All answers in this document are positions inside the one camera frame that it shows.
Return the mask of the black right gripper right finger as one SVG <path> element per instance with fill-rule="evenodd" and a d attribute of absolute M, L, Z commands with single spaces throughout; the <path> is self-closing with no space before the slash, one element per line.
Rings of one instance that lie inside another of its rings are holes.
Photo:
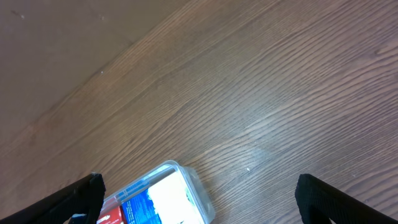
<path fill-rule="evenodd" d="M 310 174 L 299 176 L 295 199 L 304 224 L 397 224 L 397 220 Z"/>

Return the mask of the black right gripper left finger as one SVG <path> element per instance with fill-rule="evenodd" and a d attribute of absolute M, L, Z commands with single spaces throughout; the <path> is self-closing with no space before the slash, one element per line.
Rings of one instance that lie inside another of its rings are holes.
<path fill-rule="evenodd" d="M 101 174 L 92 173 L 33 205 L 1 220 L 1 223 L 96 223 L 106 187 Z"/>

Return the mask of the red medicine box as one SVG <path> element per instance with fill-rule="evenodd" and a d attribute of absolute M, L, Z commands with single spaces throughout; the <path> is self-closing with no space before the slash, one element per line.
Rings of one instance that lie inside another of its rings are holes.
<path fill-rule="evenodd" d="M 121 206 L 112 208 L 109 212 L 101 215 L 96 224 L 126 224 L 126 219 Z"/>

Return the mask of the blue medicine box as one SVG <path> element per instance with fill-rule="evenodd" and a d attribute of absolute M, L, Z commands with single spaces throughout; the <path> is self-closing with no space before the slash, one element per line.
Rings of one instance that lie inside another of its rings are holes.
<path fill-rule="evenodd" d="M 122 209 L 127 224 L 162 224 L 149 196 L 149 189 L 123 202 Z"/>

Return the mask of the white medicine box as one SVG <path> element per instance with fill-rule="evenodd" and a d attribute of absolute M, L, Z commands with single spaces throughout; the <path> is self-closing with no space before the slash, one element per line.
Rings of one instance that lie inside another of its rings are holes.
<path fill-rule="evenodd" d="M 173 172 L 149 187 L 149 196 L 162 224 L 205 223 L 187 183 L 179 172 Z"/>

